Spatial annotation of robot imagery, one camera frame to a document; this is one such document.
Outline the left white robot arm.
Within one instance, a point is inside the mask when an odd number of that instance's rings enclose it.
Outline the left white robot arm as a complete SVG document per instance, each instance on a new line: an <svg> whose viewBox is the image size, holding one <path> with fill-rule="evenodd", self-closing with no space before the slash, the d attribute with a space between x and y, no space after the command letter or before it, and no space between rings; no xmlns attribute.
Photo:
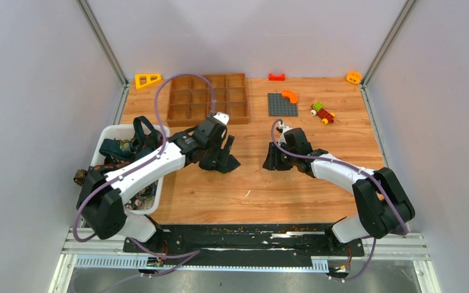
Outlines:
<svg viewBox="0 0 469 293"><path fill-rule="evenodd" d="M77 202L78 216L84 218L101 240L115 235L133 238L148 252L158 251L162 235L144 214L124 205L144 187L189 164L211 157L221 149L227 134L228 114L217 112L206 117L193 132L178 132L164 138L154 152L118 170L88 172Z"/></svg>

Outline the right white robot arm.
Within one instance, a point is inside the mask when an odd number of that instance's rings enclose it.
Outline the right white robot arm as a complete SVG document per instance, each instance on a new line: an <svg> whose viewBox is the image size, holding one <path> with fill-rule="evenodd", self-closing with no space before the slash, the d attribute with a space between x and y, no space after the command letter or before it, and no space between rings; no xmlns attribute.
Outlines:
<svg viewBox="0 0 469 293"><path fill-rule="evenodd" d="M325 249L339 255L349 242L388 234L405 235L407 222L415 217L415 209L393 170L358 167L336 158L323 149L313 149L300 128L274 126L269 152L263 168L287 171L296 168L312 178L328 181L354 196L356 215L330 225L324 238Z"/></svg>

